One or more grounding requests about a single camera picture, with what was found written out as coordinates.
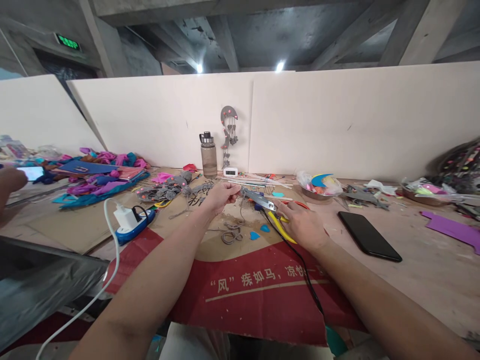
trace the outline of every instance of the purple foam sheet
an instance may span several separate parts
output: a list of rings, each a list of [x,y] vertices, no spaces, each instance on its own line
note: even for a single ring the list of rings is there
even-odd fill
[[[472,245],[475,254],[480,255],[480,231],[474,227],[435,215],[433,212],[421,211],[424,217],[430,218],[427,228],[460,240],[465,244]]]

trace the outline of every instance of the water bottle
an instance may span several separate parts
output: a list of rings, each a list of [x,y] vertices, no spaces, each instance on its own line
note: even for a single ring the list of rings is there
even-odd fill
[[[217,177],[217,149],[215,148],[214,138],[210,135],[210,131],[205,131],[199,136],[203,176],[207,179],[214,179]]]

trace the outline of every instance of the ceiling light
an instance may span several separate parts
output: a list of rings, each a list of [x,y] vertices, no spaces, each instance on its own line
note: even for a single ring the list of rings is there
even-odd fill
[[[281,72],[284,69],[285,61],[280,61],[276,66],[276,72]]]

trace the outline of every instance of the white foam board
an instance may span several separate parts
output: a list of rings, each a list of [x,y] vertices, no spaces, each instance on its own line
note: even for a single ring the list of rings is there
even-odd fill
[[[0,81],[0,133],[27,148],[53,145],[79,155],[80,147],[104,148],[54,75]]]
[[[256,78],[249,171],[399,181],[480,135],[480,62]]]
[[[109,151],[143,156],[150,164],[202,168],[199,134],[210,131],[222,168],[225,135],[221,110],[238,113],[238,142],[231,145],[230,163],[249,167],[254,78],[274,73],[218,73],[73,80],[72,89],[83,113]]]

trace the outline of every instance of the smartphone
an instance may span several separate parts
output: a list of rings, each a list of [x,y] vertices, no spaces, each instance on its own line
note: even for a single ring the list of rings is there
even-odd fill
[[[35,181],[44,174],[44,168],[41,166],[17,167],[25,173],[28,181]]]
[[[339,211],[338,216],[360,250],[365,254],[397,263],[402,261],[399,253],[395,251],[365,216],[345,211]]]

